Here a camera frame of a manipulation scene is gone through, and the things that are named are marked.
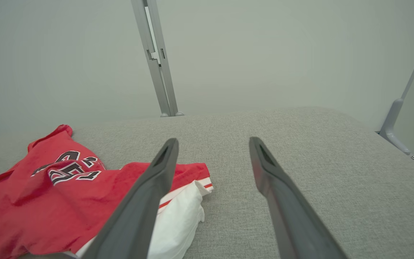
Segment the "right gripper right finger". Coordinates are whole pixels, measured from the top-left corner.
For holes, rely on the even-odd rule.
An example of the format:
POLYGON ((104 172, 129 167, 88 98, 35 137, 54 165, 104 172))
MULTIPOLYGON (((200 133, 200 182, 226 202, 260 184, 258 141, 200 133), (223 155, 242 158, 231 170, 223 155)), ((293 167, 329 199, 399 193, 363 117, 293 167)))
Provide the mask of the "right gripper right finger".
POLYGON ((266 198, 281 259, 347 259, 347 255, 271 151, 249 139, 258 191, 266 198))

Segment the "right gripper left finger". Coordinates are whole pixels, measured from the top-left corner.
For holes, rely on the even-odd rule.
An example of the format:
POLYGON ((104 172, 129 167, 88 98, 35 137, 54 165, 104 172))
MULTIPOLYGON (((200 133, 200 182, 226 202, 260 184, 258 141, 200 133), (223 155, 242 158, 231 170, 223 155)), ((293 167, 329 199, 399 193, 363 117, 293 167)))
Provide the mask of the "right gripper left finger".
POLYGON ((82 259, 147 258, 160 200, 171 190, 178 154, 178 140, 168 139, 82 259))

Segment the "red basketball jersey white trim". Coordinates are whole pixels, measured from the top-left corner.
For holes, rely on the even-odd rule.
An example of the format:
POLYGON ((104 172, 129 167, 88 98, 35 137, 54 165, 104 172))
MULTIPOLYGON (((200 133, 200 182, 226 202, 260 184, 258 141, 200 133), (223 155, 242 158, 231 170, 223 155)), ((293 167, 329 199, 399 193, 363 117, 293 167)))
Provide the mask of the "red basketball jersey white trim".
MULTIPOLYGON (((82 258, 149 163, 106 169, 72 139, 69 125, 29 144, 0 174, 0 259, 24 254, 82 258)), ((213 185, 204 163, 177 164, 160 200, 147 259, 182 259, 205 220, 203 196, 213 185)))

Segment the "grey partition post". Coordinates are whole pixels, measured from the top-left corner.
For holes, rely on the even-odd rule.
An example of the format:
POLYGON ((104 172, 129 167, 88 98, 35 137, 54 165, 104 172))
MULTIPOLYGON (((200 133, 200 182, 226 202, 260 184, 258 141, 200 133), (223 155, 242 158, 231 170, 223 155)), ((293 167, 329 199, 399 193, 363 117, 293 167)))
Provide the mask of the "grey partition post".
POLYGON ((159 10, 157 6, 157 0, 147 0, 148 11, 151 17, 152 28, 154 31, 156 46, 158 47, 158 54, 160 57, 161 63, 161 73, 163 77, 164 87, 166 91, 166 96, 168 100, 168 105, 170 108, 171 116, 184 116, 184 113, 179 111, 177 100, 174 91, 174 85, 171 78, 171 72, 167 57, 167 50, 164 42, 163 32, 162 32, 162 25, 159 16, 159 10))
POLYGON ((131 0, 134 15, 137 22, 137 27, 140 33, 140 37, 145 52, 145 59, 148 64, 148 68, 151 74, 152 82, 154 84, 156 96, 159 102, 161 116, 170 117, 171 111, 169 102, 167 99, 166 91, 164 88, 163 78, 159 70, 158 60, 153 58, 152 54, 155 53, 154 44, 151 36, 150 25, 145 11, 145 0, 131 0))

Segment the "grey side post curved foot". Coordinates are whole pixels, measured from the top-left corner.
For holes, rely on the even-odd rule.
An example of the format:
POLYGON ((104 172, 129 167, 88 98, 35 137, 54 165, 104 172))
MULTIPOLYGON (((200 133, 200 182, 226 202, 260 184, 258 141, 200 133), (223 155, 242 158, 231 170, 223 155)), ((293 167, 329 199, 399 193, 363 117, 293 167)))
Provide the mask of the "grey side post curved foot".
POLYGON ((413 80, 414 80, 414 70, 412 71, 412 74, 408 80, 408 83, 405 87, 404 92, 401 95, 401 98, 396 99, 392 102, 390 110, 378 134, 414 161, 414 154, 412 154, 412 151, 408 149, 407 146, 405 146, 404 143, 402 143, 398 139, 394 131, 394 126, 398 119, 401 108, 404 104, 404 100, 407 96, 407 93, 409 92, 409 89, 413 83, 413 80))

